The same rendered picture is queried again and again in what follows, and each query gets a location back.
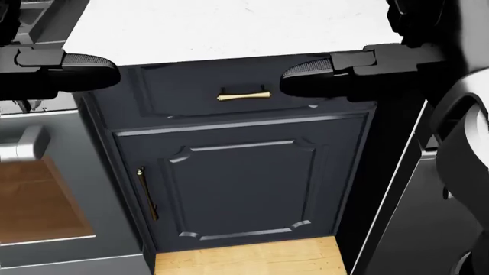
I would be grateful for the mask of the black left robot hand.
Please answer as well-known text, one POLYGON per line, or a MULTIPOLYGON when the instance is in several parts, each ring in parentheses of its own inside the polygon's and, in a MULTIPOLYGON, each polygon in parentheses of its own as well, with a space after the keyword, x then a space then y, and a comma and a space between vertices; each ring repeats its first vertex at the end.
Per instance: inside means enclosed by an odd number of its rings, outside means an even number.
POLYGON ((49 100, 118 84, 110 60, 64 50, 12 46, 20 27, 21 0, 0 0, 0 101, 49 100))

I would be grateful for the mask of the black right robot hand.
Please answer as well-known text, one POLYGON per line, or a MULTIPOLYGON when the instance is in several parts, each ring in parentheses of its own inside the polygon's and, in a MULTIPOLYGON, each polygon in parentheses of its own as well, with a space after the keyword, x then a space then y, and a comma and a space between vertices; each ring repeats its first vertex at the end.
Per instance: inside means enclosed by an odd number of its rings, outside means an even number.
POLYGON ((465 66, 456 46, 461 29, 460 0, 387 0, 387 20, 400 43, 330 52, 292 66, 280 91, 299 98, 345 97, 378 100, 420 91, 437 101, 461 77, 465 66))

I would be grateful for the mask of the grey kitchen stove oven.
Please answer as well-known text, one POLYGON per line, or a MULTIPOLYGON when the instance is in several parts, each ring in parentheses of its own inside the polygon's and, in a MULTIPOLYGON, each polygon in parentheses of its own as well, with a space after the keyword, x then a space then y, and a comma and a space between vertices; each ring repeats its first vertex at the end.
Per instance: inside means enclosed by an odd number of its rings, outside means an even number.
MULTIPOLYGON (((69 32, 85 7, 21 0, 10 45, 62 50, 37 38, 54 22, 69 32)), ((41 160, 0 162, 0 275, 154 275, 83 93, 0 101, 0 142, 32 125, 50 133, 41 160)))

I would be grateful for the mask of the dark navy cabinet drawer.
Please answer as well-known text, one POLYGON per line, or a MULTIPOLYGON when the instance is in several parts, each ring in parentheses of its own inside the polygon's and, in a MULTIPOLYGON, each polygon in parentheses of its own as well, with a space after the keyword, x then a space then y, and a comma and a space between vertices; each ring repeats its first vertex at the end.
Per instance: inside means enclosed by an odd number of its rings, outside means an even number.
POLYGON ((320 98, 292 97, 279 88, 285 70, 309 60, 306 56, 279 56, 164 63, 141 67, 139 77, 152 114, 196 117, 293 109, 321 102, 320 98), (245 94, 259 92, 262 86, 271 92, 271 98, 216 99, 222 87, 227 93, 245 94))

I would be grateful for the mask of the dark navy kitchen cabinet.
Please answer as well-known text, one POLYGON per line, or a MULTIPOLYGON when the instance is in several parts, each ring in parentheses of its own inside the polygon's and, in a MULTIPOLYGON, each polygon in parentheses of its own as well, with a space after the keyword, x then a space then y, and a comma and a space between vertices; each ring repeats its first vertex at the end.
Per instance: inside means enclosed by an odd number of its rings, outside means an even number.
POLYGON ((375 104, 279 84, 326 57, 121 66, 83 96, 157 252, 334 235, 375 104))

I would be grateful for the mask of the grey dishwasher front panel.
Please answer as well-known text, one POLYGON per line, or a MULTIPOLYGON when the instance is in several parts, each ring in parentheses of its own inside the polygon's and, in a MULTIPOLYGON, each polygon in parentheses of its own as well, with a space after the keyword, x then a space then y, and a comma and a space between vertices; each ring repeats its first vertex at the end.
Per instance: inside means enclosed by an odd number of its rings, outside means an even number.
POLYGON ((364 275, 430 139, 426 100, 378 103, 336 241, 347 275, 364 275))

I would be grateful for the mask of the dark navy cabinet door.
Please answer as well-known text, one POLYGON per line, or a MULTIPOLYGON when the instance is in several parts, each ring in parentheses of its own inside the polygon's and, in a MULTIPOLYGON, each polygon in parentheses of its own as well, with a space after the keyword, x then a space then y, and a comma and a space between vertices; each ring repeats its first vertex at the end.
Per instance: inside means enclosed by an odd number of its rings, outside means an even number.
POLYGON ((227 247, 332 235, 367 120, 357 113, 204 125, 117 144, 159 251, 227 247))

